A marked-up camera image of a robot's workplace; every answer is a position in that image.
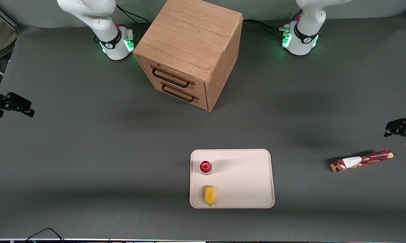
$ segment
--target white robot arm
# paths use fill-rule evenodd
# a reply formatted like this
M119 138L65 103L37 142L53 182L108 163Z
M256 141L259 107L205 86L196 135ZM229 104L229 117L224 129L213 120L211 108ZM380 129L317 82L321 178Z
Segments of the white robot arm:
M285 25L290 28L283 41L283 47L295 55L305 55L315 46L317 33L326 20L323 8L348 3L352 0L296 0L303 13L299 21Z
M57 3L63 11L79 18L93 30L109 58L121 60L133 51L132 30L115 25L110 18L116 9L115 0L57 0Z

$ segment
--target wooden box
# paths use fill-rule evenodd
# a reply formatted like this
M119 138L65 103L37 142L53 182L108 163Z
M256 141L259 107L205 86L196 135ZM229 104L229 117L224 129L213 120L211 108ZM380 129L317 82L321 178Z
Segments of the wooden box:
M168 0L134 50L155 89L212 111L237 60L242 14Z

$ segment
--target yellow object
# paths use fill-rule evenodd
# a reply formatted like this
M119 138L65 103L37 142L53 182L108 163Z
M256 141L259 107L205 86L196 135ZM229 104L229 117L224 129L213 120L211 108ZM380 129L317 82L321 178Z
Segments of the yellow object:
M215 203L215 187L206 186L204 189L204 199L209 206Z

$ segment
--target drawer handle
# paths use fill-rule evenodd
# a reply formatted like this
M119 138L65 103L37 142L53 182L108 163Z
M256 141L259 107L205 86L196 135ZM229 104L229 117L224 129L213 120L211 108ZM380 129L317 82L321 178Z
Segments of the drawer handle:
M181 87L181 88L186 88L186 87L188 87L188 85L189 85L189 81L186 82L185 85L183 85L183 84L180 84L180 83L175 82L175 81L173 81L173 80L169 80L168 78L164 78L163 76L160 76L160 75L156 74L155 71L156 71L156 68L153 68L153 69L152 69L152 74L153 74L155 77L160 78L160 79L162 79L162 80L164 80L164 81L167 81L167 82L169 82L169 83L172 83L172 84L174 84L174 85L177 85L177 86L179 86L179 87Z
M177 95L177 94L175 94L175 93L173 93L173 92L170 92L170 91L164 89L165 87L166 87L166 85L163 84L163 85L162 85L162 90L163 90L164 92L166 92L167 94L171 94L171 95L173 95L174 97L180 98L181 100L184 100L184 101L186 101L186 102L192 102L192 101L194 101L194 99L195 99L194 96L193 96L192 99L190 99L190 100L187 99L187 98L183 98L183 97L180 96L180 95Z

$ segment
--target gray tablecloth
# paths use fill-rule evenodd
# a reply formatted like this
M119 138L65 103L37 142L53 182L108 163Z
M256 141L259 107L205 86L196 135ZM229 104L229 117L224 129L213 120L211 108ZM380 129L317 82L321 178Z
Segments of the gray tablecloth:
M245 23L209 113L156 91L135 57L109 60L88 28L21 29L0 91L36 113L0 119L0 238L406 242L406 147L383 137L406 117L406 15L322 33L297 57ZM271 152L272 209L190 206L191 152L227 148ZM394 159L329 169L386 148Z

